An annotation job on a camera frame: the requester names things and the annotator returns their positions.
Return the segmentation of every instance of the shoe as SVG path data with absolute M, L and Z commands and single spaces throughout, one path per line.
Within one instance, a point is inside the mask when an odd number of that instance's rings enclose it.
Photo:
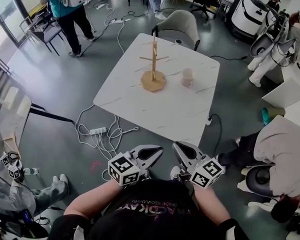
M 70 51 L 68 54 L 69 54 L 70 57 L 80 57 L 82 55 L 81 44 L 79 46 L 79 51 L 78 52 L 73 53 L 72 51 Z
M 221 167 L 222 167 L 222 172 L 221 172 L 221 174 L 223 175 L 223 174 L 226 173 L 227 166 L 224 166 L 224 165 L 222 165 L 222 164 L 220 163 L 220 157 L 221 157 L 221 155 L 223 155 L 223 153 L 217 154 L 217 155 L 215 156 L 215 159 L 216 159 L 217 162 L 221 165 Z
M 251 77 L 249 77 L 249 81 L 250 81 L 252 84 L 254 84 L 256 87 L 258 87 L 258 88 L 261 87 L 261 83 L 259 83 L 259 82 L 253 82 L 253 81 L 251 80 Z
M 167 18 L 162 12 L 156 13 L 154 16 L 161 21 L 164 21 Z
M 84 40 L 89 40 L 90 42 L 93 42 L 94 40 L 96 40 L 96 38 L 94 36 L 92 36 L 91 38 L 86 37 L 85 35 L 83 36 Z
M 250 71 L 252 71 L 252 72 L 255 72 L 255 69 L 253 69 L 252 67 L 247 67 L 248 68 L 248 70 L 250 70 Z
M 170 178 L 171 180 L 177 180 L 179 182 L 182 182 L 181 181 L 181 178 L 180 178 L 180 175 L 181 175 L 181 169 L 179 166 L 175 166 L 172 168 L 171 172 L 170 172 Z
M 68 180 L 67 176 L 64 174 L 60 175 L 60 181 L 65 182 L 67 185 L 69 185 L 69 180 Z
M 234 141 L 237 144 L 237 146 L 239 147 L 240 146 L 241 137 L 236 138 Z
M 57 184 L 59 182 L 59 178 L 57 176 L 53 176 L 52 184 Z

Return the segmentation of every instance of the metal chair leg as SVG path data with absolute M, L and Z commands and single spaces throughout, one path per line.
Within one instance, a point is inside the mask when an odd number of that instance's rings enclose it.
M 57 50 L 55 49 L 55 47 L 52 45 L 52 43 L 51 43 L 51 42 L 49 42 L 49 44 L 50 44 L 50 45 L 51 45 L 51 47 L 54 49 L 55 53 L 56 53 L 58 56 L 60 56 L 60 55 L 59 55 L 59 53 L 57 52 Z
M 61 38 L 62 41 L 64 40 L 64 39 L 61 37 L 61 35 L 58 34 L 58 36 Z
M 50 51 L 50 53 L 52 53 L 52 51 L 50 50 L 49 46 L 45 43 L 45 46 L 48 48 L 48 50 Z
M 56 120 L 59 120 L 59 121 L 74 123 L 74 121 L 71 120 L 71 119 L 68 119 L 68 118 L 65 118 L 65 117 L 62 117 L 62 116 L 59 116 L 59 115 L 55 115 L 55 114 L 50 114 L 48 112 L 41 111 L 41 110 L 35 109 L 33 107 L 30 108 L 29 113 L 36 114 L 36 115 L 39 115 L 39 116 L 43 116 L 43 117 L 46 117 L 46 118 L 56 119 Z
M 37 108 L 37 109 L 41 109 L 41 110 L 44 110 L 44 111 L 46 111 L 46 109 L 45 109 L 44 107 L 42 107 L 42 106 L 39 106 L 39 105 L 37 105 L 37 104 L 34 104 L 34 103 L 32 103 L 32 104 L 31 104 L 31 107 L 34 107 L 34 108 Z

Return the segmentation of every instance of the water bottle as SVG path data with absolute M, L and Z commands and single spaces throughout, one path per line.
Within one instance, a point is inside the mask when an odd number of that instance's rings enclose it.
M 24 168 L 24 175 L 37 175 L 38 173 L 37 168 Z

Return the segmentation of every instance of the person sitting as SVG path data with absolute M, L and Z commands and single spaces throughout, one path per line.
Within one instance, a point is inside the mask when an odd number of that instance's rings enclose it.
M 0 172 L 4 169 L 0 159 Z M 10 185 L 0 177 L 0 214 L 14 217 L 19 212 L 28 209 L 34 218 L 64 198 L 68 191 L 68 179 L 64 174 L 60 175 L 60 180 L 54 176 L 51 186 L 32 190 L 15 180 Z
M 279 222 L 287 221 L 300 205 L 300 126 L 277 115 L 261 131 L 236 142 L 237 149 L 217 155 L 218 162 L 226 168 L 274 164 L 269 187 L 281 198 L 271 214 Z
M 146 179 L 125 189 L 111 179 L 78 196 L 54 221 L 48 240 L 248 239 L 211 187 L 193 186 L 197 208 L 180 173 L 175 166 L 169 181 Z

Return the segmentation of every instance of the gray shirt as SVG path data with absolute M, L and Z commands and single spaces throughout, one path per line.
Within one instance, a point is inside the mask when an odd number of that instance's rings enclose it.
M 0 160 L 0 172 L 7 170 Z M 36 210 L 36 201 L 34 195 L 19 183 L 12 181 L 10 185 L 0 177 L 0 213 L 13 216 L 12 212 L 19 213 L 28 209 L 31 215 Z
M 278 115 L 259 133 L 254 158 L 275 163 L 270 169 L 273 195 L 300 195 L 300 126 Z

